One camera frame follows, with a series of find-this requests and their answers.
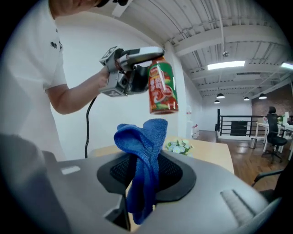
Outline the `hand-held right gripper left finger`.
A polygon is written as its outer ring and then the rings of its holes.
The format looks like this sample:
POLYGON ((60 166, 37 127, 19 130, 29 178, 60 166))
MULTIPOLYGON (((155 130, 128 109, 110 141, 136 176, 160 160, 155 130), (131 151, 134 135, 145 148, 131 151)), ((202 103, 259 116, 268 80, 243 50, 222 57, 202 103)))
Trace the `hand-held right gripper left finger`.
POLYGON ((48 178, 63 208, 70 234, 128 234, 130 227, 114 223, 113 215, 124 214, 122 194, 108 192, 98 180, 98 169, 125 154, 58 162, 48 151, 43 152, 48 178))

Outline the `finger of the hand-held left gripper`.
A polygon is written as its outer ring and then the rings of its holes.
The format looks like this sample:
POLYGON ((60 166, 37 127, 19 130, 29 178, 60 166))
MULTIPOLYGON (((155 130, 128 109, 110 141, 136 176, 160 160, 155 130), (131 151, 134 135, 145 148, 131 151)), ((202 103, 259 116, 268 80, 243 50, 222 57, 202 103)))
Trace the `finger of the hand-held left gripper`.
POLYGON ((140 94, 148 90, 148 67, 137 65, 130 73, 129 94, 140 94))
POLYGON ((161 47, 151 46, 124 51, 118 58, 118 64, 122 69, 132 69, 134 65, 152 61, 165 53, 161 47))

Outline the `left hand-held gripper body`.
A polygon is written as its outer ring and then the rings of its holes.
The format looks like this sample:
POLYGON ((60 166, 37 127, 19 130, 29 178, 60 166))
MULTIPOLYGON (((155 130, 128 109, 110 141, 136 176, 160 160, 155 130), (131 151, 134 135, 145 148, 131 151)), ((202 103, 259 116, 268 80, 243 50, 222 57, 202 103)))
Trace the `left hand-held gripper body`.
POLYGON ((108 69, 109 78, 99 92, 110 97, 132 95, 132 65, 129 65, 130 50, 118 46, 111 47, 100 59, 100 63, 108 69))

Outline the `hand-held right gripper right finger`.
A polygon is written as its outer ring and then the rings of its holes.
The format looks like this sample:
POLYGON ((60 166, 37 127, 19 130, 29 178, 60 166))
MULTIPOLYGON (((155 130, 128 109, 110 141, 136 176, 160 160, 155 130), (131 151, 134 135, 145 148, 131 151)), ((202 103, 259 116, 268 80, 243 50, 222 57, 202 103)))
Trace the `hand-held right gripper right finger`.
POLYGON ((189 165, 196 182, 179 201, 159 203, 139 234, 258 234, 281 202, 269 203, 221 166, 165 150, 162 154, 189 165))

